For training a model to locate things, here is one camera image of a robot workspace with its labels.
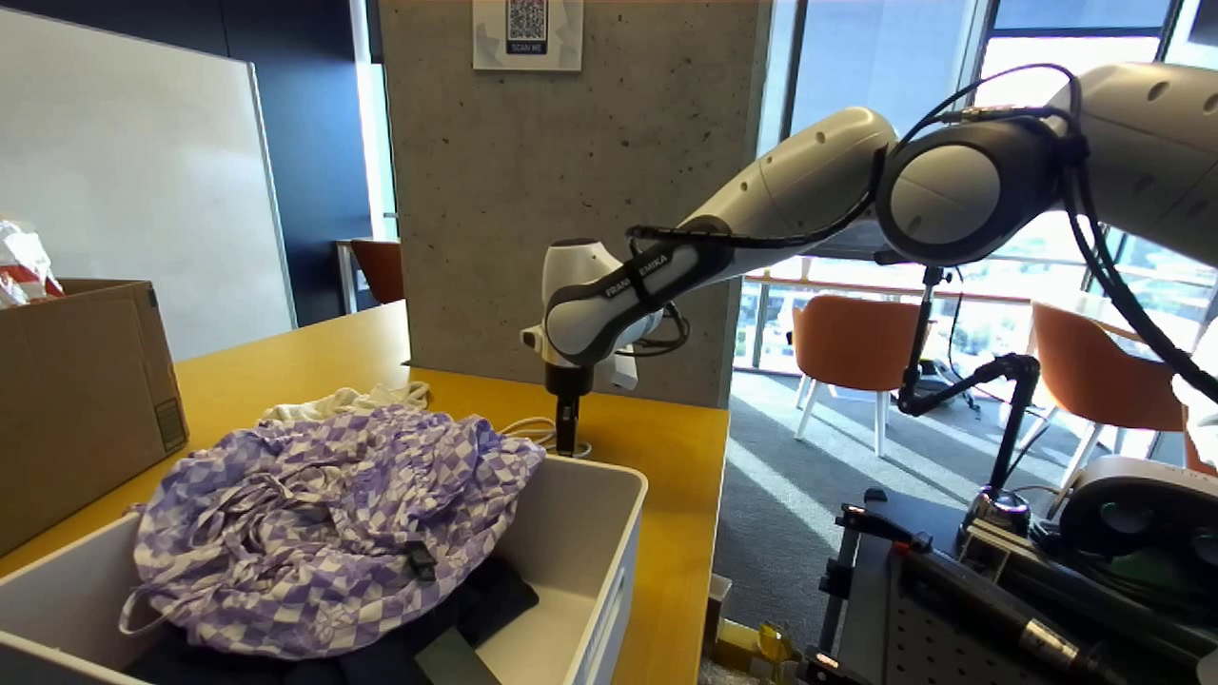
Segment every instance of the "white wall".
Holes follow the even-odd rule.
[[[147,279],[173,363],[293,326],[255,75],[0,13],[0,216],[59,279]]]

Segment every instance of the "crumpled fabric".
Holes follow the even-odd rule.
[[[375,410],[383,405],[426,406],[426,397],[417,397],[414,386],[407,391],[400,391],[400,390],[371,390],[371,391],[333,390],[332,397],[318,397],[309,405],[274,405],[261,410],[258,423],[274,423],[274,425],[317,423],[317,419],[333,419],[333,414],[351,414],[351,410]]]
[[[213,651],[369,646],[493,551],[541,456],[482,419],[400,405],[234,430],[140,509],[133,599]],[[431,576],[407,565],[417,543]]]

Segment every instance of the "cardboard box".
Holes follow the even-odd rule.
[[[186,442],[147,282],[63,282],[0,307],[0,551]]]
[[[549,456],[497,556],[536,592],[536,604],[474,654],[501,685],[609,685],[633,618],[645,480],[633,467]],[[107,682],[157,638],[119,636],[137,583],[137,518],[0,580],[0,682]]]

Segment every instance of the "concrete pillar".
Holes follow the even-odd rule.
[[[752,159],[770,3],[586,0],[583,74],[474,74],[472,0],[383,0],[414,367],[541,380],[541,255],[676,225]],[[727,405],[737,287],[676,301],[688,343],[639,397]]]

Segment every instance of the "black cable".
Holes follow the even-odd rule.
[[[894,144],[894,149],[907,149],[924,126],[937,126],[945,122],[945,109],[964,99],[964,96],[973,96],[982,92],[985,84],[994,80],[1003,80],[1003,75],[1016,75],[1016,74],[1060,74],[1067,75],[1067,88],[1070,88],[1070,115],[1078,115],[1078,104],[1079,104],[1079,84],[1070,70],[1054,65],[1054,63],[1026,63],[1026,65],[1012,65],[1012,70],[1002,70],[1002,74],[988,74],[957,92],[952,92],[946,99],[940,99],[932,109],[924,109],[911,132]],[[1016,106],[1016,109],[1003,109],[1003,115],[1054,115],[1054,106]]]
[[[808,246],[812,239],[826,239],[841,231],[850,221],[855,221],[870,206],[870,189],[826,231],[815,235],[782,235],[782,239],[757,239],[757,235],[733,235],[733,231],[681,231],[681,227],[659,227],[659,225],[633,225],[624,235],[633,239],[659,239],[659,245],[715,245],[715,246],[747,246],[747,253],[787,253]]]
[[[1218,380],[1197,368],[1138,304],[1138,296],[1131,292],[1127,279],[1117,276],[1106,245],[1103,245],[1103,227],[1097,221],[1097,197],[1088,188],[1086,169],[1078,170],[1078,202],[1079,215],[1088,216],[1091,227],[1091,245],[1086,239],[1086,227],[1078,221],[1078,206],[1072,196],[1067,196],[1067,216],[1070,216],[1070,231],[1072,245],[1079,253],[1079,258],[1088,264],[1091,279],[1103,287],[1106,301],[1115,304],[1115,314],[1138,333],[1138,338],[1173,368],[1181,373],[1190,390],[1207,391],[1218,405]]]
[[[946,320],[946,352],[945,352],[945,363],[946,363],[946,368],[956,377],[957,377],[957,367],[956,367],[952,343],[956,343],[956,333],[957,333],[957,307],[964,307],[964,291],[956,292],[956,307],[952,307],[952,320]]]
[[[1034,442],[1025,442],[1025,446],[1016,448],[1016,456],[1012,456],[1012,463],[1003,467],[1002,484],[1009,484],[1009,480],[1021,474],[1021,463],[1025,463],[1025,456],[1032,455],[1032,446],[1034,446]]]
[[[636,338],[633,352],[620,352],[620,359],[661,359],[661,353],[673,353],[688,343],[688,326],[685,326],[685,315],[673,307],[673,304],[661,304],[661,320],[671,320],[676,333],[673,338]]]

